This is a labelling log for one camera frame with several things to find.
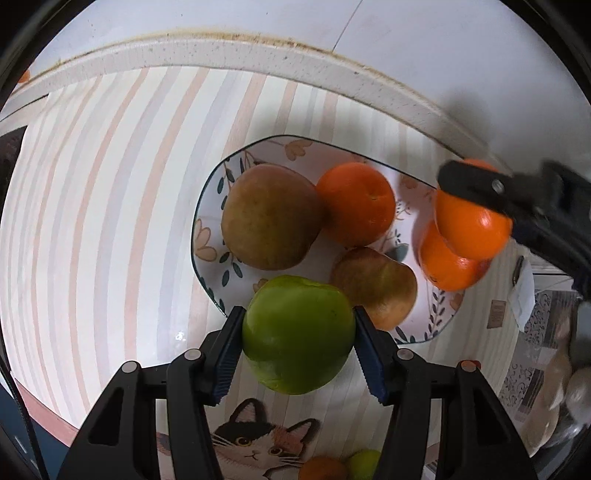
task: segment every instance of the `brown pear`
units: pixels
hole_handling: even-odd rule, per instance
[[[262,164],[232,185],[222,235],[246,265],[285,270],[304,259],[323,221],[324,207],[307,178],[289,168]]]
[[[408,316],[417,299],[412,269],[375,250],[362,247],[345,253],[330,274],[352,306],[361,305],[379,330],[392,330]]]

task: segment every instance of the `cat face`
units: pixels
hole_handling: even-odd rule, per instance
[[[216,429],[212,440],[218,457],[268,471],[300,466],[304,446],[318,426],[315,419],[289,428],[268,423],[263,404],[249,398],[237,406],[227,423]]]

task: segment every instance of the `cat ear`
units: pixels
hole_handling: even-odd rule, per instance
[[[160,453],[170,457],[170,437],[168,435],[156,432],[156,447]]]
[[[316,419],[307,419],[289,427],[287,431],[296,437],[301,443],[309,442],[320,427],[320,422]]]
[[[265,406],[256,398],[247,398],[236,407],[234,413],[230,415],[229,421],[255,421],[266,423],[267,414]]]

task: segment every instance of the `cat eye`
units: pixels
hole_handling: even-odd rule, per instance
[[[252,442],[246,437],[238,437],[235,440],[235,443],[236,445],[240,445],[241,447],[248,447]]]

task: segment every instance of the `white paper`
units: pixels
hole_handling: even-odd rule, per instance
[[[523,260],[519,279],[509,293],[509,305],[511,305],[519,331],[523,332],[535,306],[534,272],[527,259]]]

